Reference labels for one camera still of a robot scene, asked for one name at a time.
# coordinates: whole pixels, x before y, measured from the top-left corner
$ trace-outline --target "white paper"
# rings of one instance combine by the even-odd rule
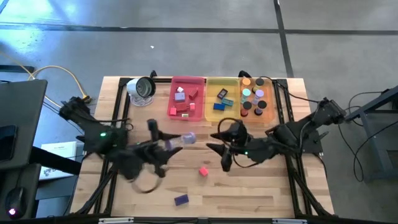
[[[52,144],[43,144],[42,149],[48,152],[54,153],[58,156],[62,157],[73,157],[76,156],[76,142],[61,142],[61,143],[52,143]],[[57,179],[62,177],[71,177],[73,174],[68,174],[59,170],[55,170],[48,167],[42,167],[40,170],[39,180],[49,180],[49,179]]]

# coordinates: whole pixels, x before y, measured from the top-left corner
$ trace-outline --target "small cube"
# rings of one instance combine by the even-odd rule
[[[175,206],[179,206],[189,202],[188,195],[183,195],[174,198]]]
[[[202,176],[206,177],[207,174],[209,174],[209,171],[206,169],[206,167],[201,167],[200,170],[199,170],[199,173],[200,173]]]
[[[177,103],[175,105],[175,108],[176,108],[177,112],[186,111],[187,110],[187,104],[186,103]]]
[[[191,100],[194,100],[197,97],[197,95],[198,95],[198,88],[191,91],[191,93],[189,94],[189,98]]]
[[[175,101],[185,101],[185,93],[174,93]]]
[[[219,98],[219,99],[223,99],[224,97],[225,97],[225,95],[228,93],[228,91],[226,90],[226,89],[222,89],[219,93],[218,93],[218,95],[217,95],[217,97]]]
[[[170,108],[170,115],[177,115],[177,109],[176,108]]]
[[[227,100],[226,98],[223,98],[223,100],[221,101],[222,104],[227,105],[227,106],[232,106],[234,105],[234,101],[232,100]]]
[[[184,92],[184,89],[183,89],[182,87],[179,86],[179,87],[177,88],[177,92],[182,93],[182,92]]]
[[[195,103],[190,103],[189,104],[189,110],[194,111],[195,110]]]
[[[221,104],[221,103],[215,103],[214,106],[213,106],[213,110],[224,111],[225,110],[225,105]]]

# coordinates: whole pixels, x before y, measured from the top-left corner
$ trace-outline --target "wooden table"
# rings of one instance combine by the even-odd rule
[[[95,118],[110,119],[112,117],[119,78],[104,77]],[[287,82],[292,94],[307,97],[303,79],[288,78]],[[169,93],[169,83],[157,83],[153,104],[143,108],[130,105],[128,117],[132,119],[134,130],[129,134],[129,143],[134,144],[149,139],[146,121],[151,118],[156,119],[159,129],[166,133],[183,134],[193,131],[197,135],[197,143],[186,147],[171,158],[170,170],[162,185],[150,194],[135,193],[131,184],[127,183],[123,176],[118,175],[112,216],[230,218],[294,216],[287,169],[282,156],[276,156],[256,167],[247,169],[233,164],[230,172],[223,172],[220,164],[221,157],[205,146],[207,142],[220,143],[210,138],[210,133],[216,132],[218,123],[208,122],[204,118],[200,122],[170,120],[166,113]],[[291,102],[295,120],[310,113],[307,101],[291,98]],[[120,106],[120,116],[123,106],[124,100]],[[264,131],[278,123],[276,116],[269,124],[245,123],[245,125],[254,137],[264,137]],[[252,163],[244,156],[238,156],[237,159],[242,165]],[[333,213],[321,162],[314,155],[304,155],[303,163],[308,187],[325,209]],[[102,160],[96,155],[91,155],[84,160],[73,198],[72,212],[81,208],[93,193],[100,179],[101,166]],[[208,177],[203,178],[199,175],[198,170],[201,166],[208,168]],[[154,183],[155,177],[146,170],[142,171],[137,180],[137,185],[143,189],[153,187]],[[109,184],[104,191],[102,209],[108,197],[108,187]],[[188,194],[189,204],[176,207],[174,198],[183,194]],[[298,195],[300,208],[304,211],[300,190]]]

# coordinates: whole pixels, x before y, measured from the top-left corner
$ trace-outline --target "pink tray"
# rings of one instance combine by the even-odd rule
[[[185,93],[185,103],[189,106],[190,103],[195,104],[195,110],[190,111],[189,108],[184,112],[177,112],[176,116],[170,115],[170,108],[175,107],[177,103],[174,100],[174,93],[177,93],[177,88],[181,87]],[[192,90],[198,89],[198,95],[191,100],[189,94]],[[169,106],[167,107],[167,115],[170,119],[177,119],[183,121],[201,121],[203,114],[203,99],[205,91],[205,79],[202,77],[173,77],[170,87]],[[189,117],[183,118],[181,114],[187,113]]]

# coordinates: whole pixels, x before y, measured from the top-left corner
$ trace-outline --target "gray floor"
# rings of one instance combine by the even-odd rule
[[[286,29],[398,29],[398,3],[393,0],[280,0],[280,6]],[[0,23],[277,28],[271,0],[118,0],[112,3],[106,0],[10,0],[0,14]],[[356,93],[381,91],[398,83],[398,35],[289,34],[287,44],[294,76],[305,79],[309,98],[327,96],[346,108]],[[103,76],[148,75],[151,70],[159,75],[193,76],[236,76],[240,70],[246,70],[253,76],[286,77],[279,34],[0,30],[0,50],[37,68],[46,65],[68,68],[94,97],[98,96]],[[0,63],[10,62],[0,57]],[[39,77],[49,81],[47,94],[57,102],[80,95],[74,81],[60,70],[47,70]],[[25,80],[27,75],[0,73],[0,78],[18,81]],[[353,104],[362,105],[373,97],[375,95],[360,96]],[[382,127],[395,119],[377,121]],[[366,139],[364,131],[353,124],[341,127],[354,149]],[[353,156],[337,127],[322,130],[330,131],[323,139],[323,148],[336,214],[396,222],[398,182],[357,182],[353,175]],[[71,141],[77,134],[76,129],[44,108],[34,144]],[[365,175],[375,169],[370,152],[370,148],[365,147],[359,156]],[[68,183],[72,188],[73,180]],[[59,196],[66,195],[65,191],[59,193]],[[54,200],[66,201],[65,197]],[[63,212],[62,208],[50,210],[52,203],[41,202],[38,215]]]

